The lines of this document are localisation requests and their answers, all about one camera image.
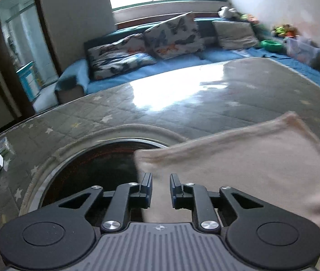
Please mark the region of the cream knit garment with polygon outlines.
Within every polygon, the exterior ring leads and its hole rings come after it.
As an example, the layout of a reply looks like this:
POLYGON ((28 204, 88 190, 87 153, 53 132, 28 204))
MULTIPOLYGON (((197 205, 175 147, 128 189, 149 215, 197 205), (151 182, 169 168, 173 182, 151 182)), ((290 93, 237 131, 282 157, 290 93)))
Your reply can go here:
POLYGON ((170 175, 177 174, 211 191, 236 188, 320 227, 320 139, 293 112, 166 149, 138 150, 135 165, 153 177, 147 222, 191 219, 190 211, 172 207, 170 175))

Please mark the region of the black round induction cooktop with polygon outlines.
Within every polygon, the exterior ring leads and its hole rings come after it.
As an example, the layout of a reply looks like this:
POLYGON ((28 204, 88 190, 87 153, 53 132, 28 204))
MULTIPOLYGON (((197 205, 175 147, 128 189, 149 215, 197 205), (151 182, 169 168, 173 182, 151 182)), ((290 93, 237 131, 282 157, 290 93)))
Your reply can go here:
POLYGON ((160 149, 165 146, 156 141, 139 138, 106 141, 84 150, 66 161, 50 178, 39 207, 45 207, 61 199, 83 191, 93 185, 102 186, 105 192, 129 182, 140 182, 134 152, 140 149, 160 149))

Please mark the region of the blue sofa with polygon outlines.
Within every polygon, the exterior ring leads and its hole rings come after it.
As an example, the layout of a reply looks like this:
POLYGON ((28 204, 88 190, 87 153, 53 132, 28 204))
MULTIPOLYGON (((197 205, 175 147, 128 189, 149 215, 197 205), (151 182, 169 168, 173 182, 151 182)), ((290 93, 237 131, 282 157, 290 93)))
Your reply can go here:
POLYGON ((58 102, 61 104, 71 102, 89 94, 163 72, 246 57, 275 59, 320 86, 320 71, 285 55, 284 51, 274 53, 264 50, 263 48, 255 47, 244 51, 224 50, 220 48, 216 42, 216 31, 212 24, 213 19, 197 18, 195 21, 199 27, 201 37, 206 41, 206 47, 203 51, 184 54, 173 59, 157 59, 155 64, 136 67, 133 70, 128 70, 127 72, 100 80, 93 79, 90 58, 87 54, 84 59, 80 59, 68 66, 59 77, 55 86, 55 95, 58 102))

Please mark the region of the clear plastic storage box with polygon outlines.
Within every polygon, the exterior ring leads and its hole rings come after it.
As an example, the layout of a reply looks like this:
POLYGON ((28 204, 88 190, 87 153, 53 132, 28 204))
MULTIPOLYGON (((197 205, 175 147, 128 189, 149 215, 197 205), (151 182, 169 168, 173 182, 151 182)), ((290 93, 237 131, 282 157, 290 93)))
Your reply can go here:
POLYGON ((315 68, 319 64, 320 48, 314 47, 308 39, 285 38, 286 53, 289 57, 315 68))

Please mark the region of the green plastic bowl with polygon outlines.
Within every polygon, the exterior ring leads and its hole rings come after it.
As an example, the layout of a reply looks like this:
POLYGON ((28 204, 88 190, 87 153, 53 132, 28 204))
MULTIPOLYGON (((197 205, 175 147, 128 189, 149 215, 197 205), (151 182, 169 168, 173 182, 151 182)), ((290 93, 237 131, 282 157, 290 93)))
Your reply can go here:
POLYGON ((261 41, 261 47, 272 53, 281 53, 284 50, 283 44, 273 41, 273 40, 263 40, 261 41))

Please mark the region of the butterfly pillow lying flat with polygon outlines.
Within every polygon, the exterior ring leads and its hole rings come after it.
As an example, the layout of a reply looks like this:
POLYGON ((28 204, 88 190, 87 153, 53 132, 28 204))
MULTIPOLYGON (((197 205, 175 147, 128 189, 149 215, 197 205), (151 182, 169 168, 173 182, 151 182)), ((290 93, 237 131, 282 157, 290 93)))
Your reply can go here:
POLYGON ((88 55, 94 80, 114 77, 157 62, 147 53, 142 34, 132 34, 114 43, 92 47, 88 55))

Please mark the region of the colourful plush toys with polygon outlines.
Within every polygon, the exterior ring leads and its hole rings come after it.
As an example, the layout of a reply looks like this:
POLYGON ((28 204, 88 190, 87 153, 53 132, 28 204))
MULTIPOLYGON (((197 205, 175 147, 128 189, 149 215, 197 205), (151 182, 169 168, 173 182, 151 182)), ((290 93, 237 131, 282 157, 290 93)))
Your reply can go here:
POLYGON ((294 38, 297 35, 297 29, 290 24, 278 25, 272 28, 271 35, 273 37, 294 38))

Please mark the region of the light blue cabinet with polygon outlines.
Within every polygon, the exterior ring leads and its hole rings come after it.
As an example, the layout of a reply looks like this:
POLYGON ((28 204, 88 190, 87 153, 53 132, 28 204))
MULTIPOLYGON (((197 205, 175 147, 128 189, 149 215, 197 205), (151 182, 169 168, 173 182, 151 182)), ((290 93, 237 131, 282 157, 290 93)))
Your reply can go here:
POLYGON ((16 71, 16 75, 30 102, 33 102, 40 94, 40 80, 35 62, 31 61, 16 71))

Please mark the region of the butterfly pillow upright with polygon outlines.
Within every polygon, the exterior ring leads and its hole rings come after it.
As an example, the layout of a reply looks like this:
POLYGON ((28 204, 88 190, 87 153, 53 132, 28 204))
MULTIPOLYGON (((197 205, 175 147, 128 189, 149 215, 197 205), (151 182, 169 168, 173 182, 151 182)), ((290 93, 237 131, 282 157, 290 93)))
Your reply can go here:
POLYGON ((205 49, 205 42, 192 12, 163 21, 143 34, 150 50, 161 59, 171 59, 205 49))

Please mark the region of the grey plain cushion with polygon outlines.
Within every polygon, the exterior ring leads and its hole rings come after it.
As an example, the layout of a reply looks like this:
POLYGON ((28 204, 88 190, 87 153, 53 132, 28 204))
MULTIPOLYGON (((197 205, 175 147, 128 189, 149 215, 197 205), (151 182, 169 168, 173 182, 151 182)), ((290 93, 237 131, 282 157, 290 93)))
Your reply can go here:
POLYGON ((226 50, 239 50, 258 47, 256 37, 250 23, 237 21, 212 21, 217 34, 219 46, 226 50))

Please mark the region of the white black plush toy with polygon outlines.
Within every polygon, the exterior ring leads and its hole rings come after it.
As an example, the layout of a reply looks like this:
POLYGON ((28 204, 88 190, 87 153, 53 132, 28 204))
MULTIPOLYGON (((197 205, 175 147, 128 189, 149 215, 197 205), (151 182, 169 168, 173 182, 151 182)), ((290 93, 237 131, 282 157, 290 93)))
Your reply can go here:
POLYGON ((235 8, 230 8, 228 6, 222 6, 218 11, 218 15, 224 19, 239 19, 239 13, 235 8))

